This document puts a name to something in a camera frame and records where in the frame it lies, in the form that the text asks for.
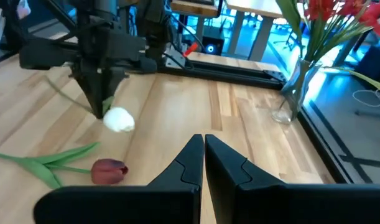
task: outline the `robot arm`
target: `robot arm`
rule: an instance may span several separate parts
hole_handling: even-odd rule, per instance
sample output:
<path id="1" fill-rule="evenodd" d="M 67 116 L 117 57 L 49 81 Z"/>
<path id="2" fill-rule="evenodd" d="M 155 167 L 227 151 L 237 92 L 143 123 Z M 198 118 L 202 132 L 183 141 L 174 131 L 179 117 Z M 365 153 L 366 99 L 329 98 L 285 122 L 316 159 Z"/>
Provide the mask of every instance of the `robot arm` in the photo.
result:
<path id="1" fill-rule="evenodd" d="M 70 0 L 76 8 L 76 22 L 53 0 L 43 2 L 70 33 L 57 40 L 25 40 L 19 51 L 20 66 L 48 70 L 69 63 L 70 76 L 84 91 L 98 119 L 104 117 L 103 102 L 114 96 L 119 83 L 127 78 L 125 70 L 156 72 L 172 38 L 169 0 L 139 1 L 137 37 L 129 33 L 131 1 Z M 66 42 L 72 37 L 78 39 L 77 44 Z"/>

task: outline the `light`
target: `light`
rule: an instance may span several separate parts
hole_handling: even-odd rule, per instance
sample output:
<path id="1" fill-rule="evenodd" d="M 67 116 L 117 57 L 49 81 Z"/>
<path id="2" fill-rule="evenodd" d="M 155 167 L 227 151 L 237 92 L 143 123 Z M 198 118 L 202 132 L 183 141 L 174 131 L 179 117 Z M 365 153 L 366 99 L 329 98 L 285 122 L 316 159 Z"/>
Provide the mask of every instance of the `light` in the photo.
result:
<path id="1" fill-rule="evenodd" d="M 208 47 L 208 52 L 212 53 L 215 50 L 214 46 L 209 46 Z"/>
<path id="2" fill-rule="evenodd" d="M 206 52 L 208 54 L 214 54 L 214 53 L 216 53 L 216 47 L 213 44 L 209 44 L 206 47 Z"/>

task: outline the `glass vase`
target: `glass vase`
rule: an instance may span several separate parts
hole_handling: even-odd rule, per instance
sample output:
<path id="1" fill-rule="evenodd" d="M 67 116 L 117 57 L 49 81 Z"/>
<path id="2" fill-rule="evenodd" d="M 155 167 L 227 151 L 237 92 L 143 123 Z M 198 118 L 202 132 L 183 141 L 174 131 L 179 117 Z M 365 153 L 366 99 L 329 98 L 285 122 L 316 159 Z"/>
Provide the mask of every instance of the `glass vase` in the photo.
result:
<path id="1" fill-rule="evenodd" d="M 277 122 L 290 124 L 296 120 L 307 94 L 308 84 L 320 69 L 321 64 L 315 64 L 298 59 L 294 72 L 281 90 L 282 103 L 272 111 L 272 118 Z"/>

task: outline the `green stem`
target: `green stem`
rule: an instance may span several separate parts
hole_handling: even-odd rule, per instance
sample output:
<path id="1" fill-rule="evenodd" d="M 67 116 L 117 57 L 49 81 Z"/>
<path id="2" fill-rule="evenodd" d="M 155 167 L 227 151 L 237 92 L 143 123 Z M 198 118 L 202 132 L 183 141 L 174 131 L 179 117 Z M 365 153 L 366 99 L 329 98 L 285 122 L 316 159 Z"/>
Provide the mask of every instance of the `green stem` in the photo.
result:
<path id="1" fill-rule="evenodd" d="M 330 37 L 330 33 L 337 28 L 338 24 L 340 24 L 340 22 L 343 22 L 343 19 L 344 17 L 343 16 L 337 16 L 335 21 L 332 21 L 332 23 L 330 24 L 330 27 L 328 28 L 328 30 L 325 32 L 323 38 L 322 38 L 322 41 L 320 42 L 320 45 L 317 47 L 316 51 L 314 52 L 314 55 L 313 55 L 313 59 L 314 60 L 319 60 L 318 56 L 319 53 L 324 49 L 325 46 L 327 46 L 327 43 L 329 42 L 329 37 Z"/>
<path id="2" fill-rule="evenodd" d="M 82 174 L 90 174 L 90 170 L 86 169 L 79 169 L 79 168 L 74 168 L 74 167 L 66 167 L 66 166 L 58 166 L 58 165 L 52 165 L 52 164 L 46 164 L 48 168 L 51 169 L 60 169 L 60 170 L 67 170 L 67 171 L 72 171 L 72 172 L 79 172 Z"/>
<path id="3" fill-rule="evenodd" d="M 320 59 L 322 56 L 324 56 L 326 53 L 328 53 L 335 46 L 337 46 L 337 45 L 339 45 L 339 44 L 341 44 L 341 43 L 343 43 L 343 42 L 345 42 L 347 40 L 350 40 L 354 36 L 360 35 L 363 32 L 366 32 L 366 31 L 368 31 L 370 29 L 372 29 L 372 27 L 362 27 L 361 26 L 358 29 L 351 31 L 349 34 L 338 35 L 338 36 L 333 37 L 325 45 L 325 47 L 321 48 L 321 51 L 319 51 L 319 52 L 317 52 L 317 54 L 315 54 L 315 58 Z"/>
<path id="4" fill-rule="evenodd" d="M 315 21 L 311 22 L 310 27 L 311 27 L 310 28 L 310 38 L 308 40 L 307 53 L 306 53 L 306 56 L 304 58 L 308 62 L 310 61 L 311 55 L 313 54 L 313 52 L 312 52 L 312 47 L 313 47 L 313 30 L 314 30 L 314 27 L 315 27 Z"/>
<path id="5" fill-rule="evenodd" d="M 8 160 L 11 160 L 11 161 L 17 161 L 18 159 L 20 159 L 18 157 L 8 156 L 8 155 L 1 154 L 1 153 L 0 153 L 0 158 L 1 159 L 8 159 Z"/>
<path id="6" fill-rule="evenodd" d="M 305 11 L 306 11 L 306 1 L 303 1 L 303 12 Z M 303 13 L 303 17 L 304 17 L 304 23 L 306 23 L 307 29 L 311 30 L 310 21 L 307 18 L 306 13 Z"/>
<path id="7" fill-rule="evenodd" d="M 343 16 L 335 15 L 332 21 L 329 23 L 327 30 L 332 30 L 333 27 L 336 25 L 336 23 L 342 18 Z"/>
<path id="8" fill-rule="evenodd" d="M 52 87 L 58 94 L 60 94 L 62 97 L 64 97 L 65 99 L 71 101 L 73 104 L 83 108 L 84 110 L 86 110 L 87 112 L 93 114 L 93 110 L 89 107 L 89 106 L 85 106 L 79 102 L 76 102 L 74 99 L 72 99 L 71 97 L 69 97 L 67 94 L 63 93 L 63 91 L 61 91 L 49 78 L 48 76 L 45 76 L 46 77 L 46 81 L 47 83 L 50 85 L 50 87 Z"/>
<path id="9" fill-rule="evenodd" d="M 350 17 L 345 17 L 345 19 L 343 19 L 343 21 L 342 21 L 342 23 L 341 23 L 341 25 L 340 25 L 338 31 L 341 31 L 341 30 L 343 30 L 343 29 L 346 27 L 346 24 L 347 24 L 347 22 L 349 21 Z"/>

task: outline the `white flower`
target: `white flower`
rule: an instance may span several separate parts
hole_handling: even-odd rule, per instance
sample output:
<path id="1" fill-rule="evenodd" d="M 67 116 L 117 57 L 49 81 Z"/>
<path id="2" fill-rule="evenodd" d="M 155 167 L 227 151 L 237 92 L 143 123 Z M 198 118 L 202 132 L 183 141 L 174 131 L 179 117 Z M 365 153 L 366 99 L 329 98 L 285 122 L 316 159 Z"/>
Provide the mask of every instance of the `white flower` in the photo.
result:
<path id="1" fill-rule="evenodd" d="M 111 108 L 104 115 L 103 123 L 114 132 L 129 132 L 134 129 L 134 119 L 124 108 Z"/>

